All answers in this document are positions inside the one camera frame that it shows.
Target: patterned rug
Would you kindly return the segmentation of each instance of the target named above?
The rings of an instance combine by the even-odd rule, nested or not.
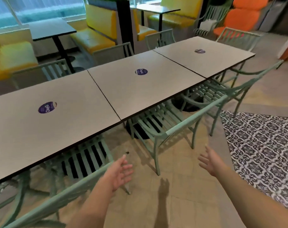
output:
[[[288,208],[288,118],[222,111],[235,171]]]

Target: table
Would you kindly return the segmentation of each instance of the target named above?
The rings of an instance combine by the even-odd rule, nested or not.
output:
[[[141,10],[141,24],[142,24],[142,26],[144,26],[144,11],[159,14],[160,15],[160,17],[159,17],[159,32],[162,31],[163,14],[181,10],[178,8],[168,8],[168,7],[161,6],[161,5],[149,5],[149,4],[139,4],[139,5],[131,6],[131,9],[132,8]]]
[[[0,96],[0,183],[119,123],[87,70]]]
[[[255,56],[254,53],[201,37],[193,37],[154,51],[204,78],[213,77]]]
[[[88,71],[121,120],[205,80],[152,50]]]
[[[59,39],[59,36],[76,33],[77,31],[67,24],[64,19],[56,18],[43,20],[38,22],[29,23],[29,29],[31,32],[32,40],[39,41],[48,38],[52,38],[61,58],[64,58],[67,62],[67,65],[72,73],[83,71],[82,67],[73,67],[70,59]]]

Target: purple sticker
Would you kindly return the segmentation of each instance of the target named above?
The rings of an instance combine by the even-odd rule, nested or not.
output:
[[[41,113],[41,114],[49,113],[49,112],[53,111],[56,106],[57,106],[57,103],[54,101],[47,102],[47,103],[40,106],[39,113]]]
[[[205,53],[205,50],[203,50],[203,49],[196,49],[195,52],[196,52],[196,53]]]
[[[145,75],[145,74],[148,73],[148,71],[146,69],[138,69],[138,70],[135,71],[135,73],[137,75]]]

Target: orange chair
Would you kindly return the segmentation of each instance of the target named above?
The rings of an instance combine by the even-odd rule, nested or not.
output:
[[[225,27],[250,31],[257,23],[260,10],[267,6],[268,0],[234,0],[232,9],[226,15],[224,26],[214,29],[214,34],[219,36]]]

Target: tiled floor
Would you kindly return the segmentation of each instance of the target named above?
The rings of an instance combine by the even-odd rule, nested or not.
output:
[[[256,57],[248,61],[245,69],[258,71],[277,61],[276,54],[287,37],[267,34],[257,45]],[[226,109],[233,109],[234,102]],[[288,63],[273,70],[250,90],[240,111],[288,116]],[[197,157],[209,143],[232,166],[224,130],[220,120],[214,136],[208,135],[211,119],[200,123],[195,149],[190,147],[191,133],[181,134],[173,143],[160,150],[161,176],[155,173],[154,161],[141,143],[132,140],[123,126],[117,126],[105,134],[105,140],[114,158],[129,152],[127,159],[134,165],[131,195],[119,189],[108,208],[105,228],[216,228],[244,227],[236,210],[217,180],[199,168]],[[46,187],[39,180],[37,188]],[[10,195],[12,189],[4,194]],[[26,213],[43,199],[27,198],[20,215]],[[60,217],[68,222],[81,207],[84,199],[78,199],[61,209]],[[3,217],[7,208],[0,211]]]

